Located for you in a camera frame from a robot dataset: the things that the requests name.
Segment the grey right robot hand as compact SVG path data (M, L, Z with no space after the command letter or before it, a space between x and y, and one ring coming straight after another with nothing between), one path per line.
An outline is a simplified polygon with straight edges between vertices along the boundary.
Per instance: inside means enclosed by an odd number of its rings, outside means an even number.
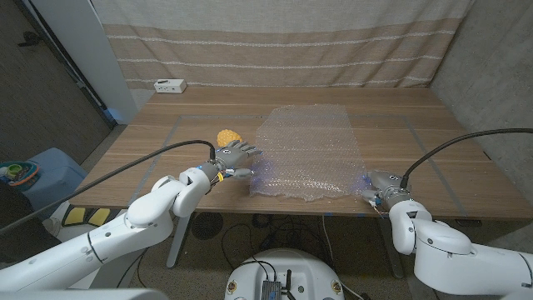
M393 173L374 170L366 174L365 180L367 187L361 195L369 203L390 210L394 205L411 199L408 188L401 187L401 177Z

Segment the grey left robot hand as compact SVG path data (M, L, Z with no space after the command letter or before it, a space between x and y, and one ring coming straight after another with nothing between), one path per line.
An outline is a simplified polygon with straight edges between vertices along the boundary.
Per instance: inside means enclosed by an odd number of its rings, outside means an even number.
M197 168L203 171L210 181L221 181L225 178L248 179L254 172L241 165L248 158L259 154L262 154L262 151L248 142L234 140L217 149L213 160L204 162Z

